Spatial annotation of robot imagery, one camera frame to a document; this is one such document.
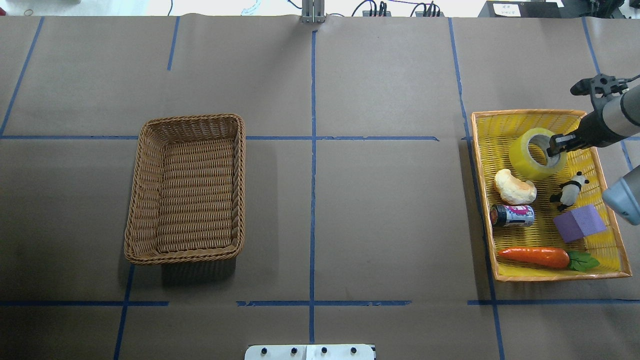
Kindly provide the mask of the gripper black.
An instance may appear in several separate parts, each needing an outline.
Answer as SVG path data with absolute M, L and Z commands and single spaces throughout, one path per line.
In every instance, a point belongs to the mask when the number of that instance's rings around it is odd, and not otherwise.
M 551 136 L 546 153 L 549 158 L 552 158 L 572 150 L 585 150 L 592 147 L 605 148 L 608 145 L 609 133 L 602 112 L 592 111 L 582 118 L 576 130 L 569 134 Z

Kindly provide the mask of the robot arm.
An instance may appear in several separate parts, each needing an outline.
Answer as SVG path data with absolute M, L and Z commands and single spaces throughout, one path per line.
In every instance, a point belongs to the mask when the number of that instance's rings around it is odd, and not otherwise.
M 593 111 L 568 134 L 556 134 L 546 149 L 549 157 L 562 152 L 605 148 L 640 132 L 640 91 L 633 87 L 610 99 L 595 98 Z M 640 167 L 636 166 L 602 193 L 603 202 L 627 223 L 640 223 Z

